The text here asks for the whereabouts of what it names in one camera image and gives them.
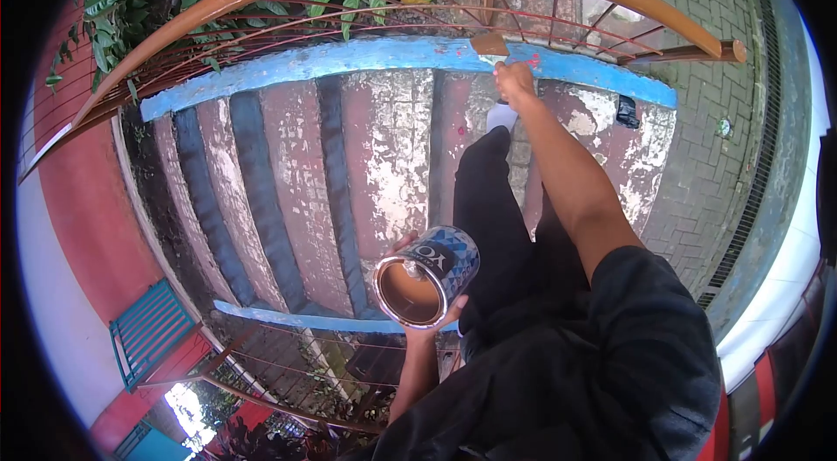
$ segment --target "concrete staircase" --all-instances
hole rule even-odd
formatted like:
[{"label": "concrete staircase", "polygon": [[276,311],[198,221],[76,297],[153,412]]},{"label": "concrete staircase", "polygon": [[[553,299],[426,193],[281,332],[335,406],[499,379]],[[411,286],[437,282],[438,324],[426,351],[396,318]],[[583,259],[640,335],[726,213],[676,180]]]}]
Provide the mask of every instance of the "concrete staircase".
[{"label": "concrete staircase", "polygon": [[[638,102],[643,126],[628,130],[614,123],[612,92],[553,80],[538,87],[608,172],[641,232],[674,111]],[[239,92],[141,126],[124,118],[132,126],[123,130],[143,201],[170,205],[152,222],[177,233],[174,268],[191,270],[204,297],[382,319],[369,282],[374,264],[409,230],[452,221],[459,157],[485,132],[496,98],[489,74],[353,72]],[[130,129],[150,129],[149,139],[134,143]],[[520,125],[508,161],[533,230],[540,175]]]}]

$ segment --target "black pants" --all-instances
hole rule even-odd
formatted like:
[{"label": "black pants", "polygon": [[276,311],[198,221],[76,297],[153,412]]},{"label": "black pants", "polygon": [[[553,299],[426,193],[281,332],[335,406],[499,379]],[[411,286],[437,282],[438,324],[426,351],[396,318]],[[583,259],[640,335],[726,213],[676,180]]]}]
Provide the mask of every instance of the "black pants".
[{"label": "black pants", "polygon": [[497,309],[549,296],[571,301],[589,283],[567,231],[546,191],[535,242],[509,187],[506,156],[511,135],[496,127],[462,154],[456,171],[454,225],[474,239],[480,270],[466,288],[461,334],[486,322]]}]

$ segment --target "blue painted ledge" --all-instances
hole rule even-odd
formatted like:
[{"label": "blue painted ledge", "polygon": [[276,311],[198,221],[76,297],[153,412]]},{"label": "blue painted ledge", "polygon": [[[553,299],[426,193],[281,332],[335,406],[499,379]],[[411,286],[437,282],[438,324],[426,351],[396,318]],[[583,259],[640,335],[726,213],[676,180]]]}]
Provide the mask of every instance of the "blue painted ledge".
[{"label": "blue painted ledge", "polygon": [[[509,62],[526,61],[536,78],[610,90],[634,99],[677,107],[677,92],[664,82],[646,78],[580,54],[567,54],[527,43],[509,43]],[[456,72],[492,72],[467,39],[445,37],[382,37],[298,48],[224,68],[164,90],[140,103],[142,119],[193,107],[208,99],[230,96],[275,83],[304,81],[360,70],[436,68]]]},{"label": "blue painted ledge", "polygon": [[[215,308],[225,314],[236,315],[264,323],[286,324],[308,329],[339,330],[342,332],[378,332],[380,334],[403,334],[401,325],[393,320],[350,320],[348,318],[330,318],[321,315],[286,314],[276,310],[239,308],[225,301],[215,300]],[[446,330],[458,330],[456,323],[446,326]]]}]

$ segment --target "person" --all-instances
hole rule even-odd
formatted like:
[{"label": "person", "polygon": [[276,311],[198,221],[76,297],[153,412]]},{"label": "person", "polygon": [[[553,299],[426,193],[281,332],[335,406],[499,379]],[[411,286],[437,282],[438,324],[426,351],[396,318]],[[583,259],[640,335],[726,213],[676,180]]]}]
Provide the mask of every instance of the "person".
[{"label": "person", "polygon": [[[509,108],[490,111],[455,184],[454,225],[474,239],[480,270],[440,324],[405,328],[389,425],[343,458],[695,458],[721,399],[706,315],[633,233],[528,65],[497,63],[495,77]],[[543,181],[535,242],[508,184],[518,114]],[[457,318],[466,364],[440,384],[435,333]]]}]

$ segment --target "brick pavement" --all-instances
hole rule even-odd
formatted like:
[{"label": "brick pavement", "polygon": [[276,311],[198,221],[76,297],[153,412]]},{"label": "brick pavement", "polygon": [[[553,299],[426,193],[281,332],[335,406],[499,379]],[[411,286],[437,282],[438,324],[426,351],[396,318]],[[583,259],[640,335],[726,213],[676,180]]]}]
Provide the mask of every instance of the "brick pavement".
[{"label": "brick pavement", "polygon": [[[748,187],[748,161],[759,137],[754,112],[758,62],[753,51],[752,0],[666,0],[722,39],[740,39],[748,62],[680,62],[652,66],[651,73],[677,89],[677,125],[654,208],[642,239],[666,257],[693,295],[727,248]],[[665,47],[679,38],[666,37]],[[717,133],[729,119],[732,134]]]}]

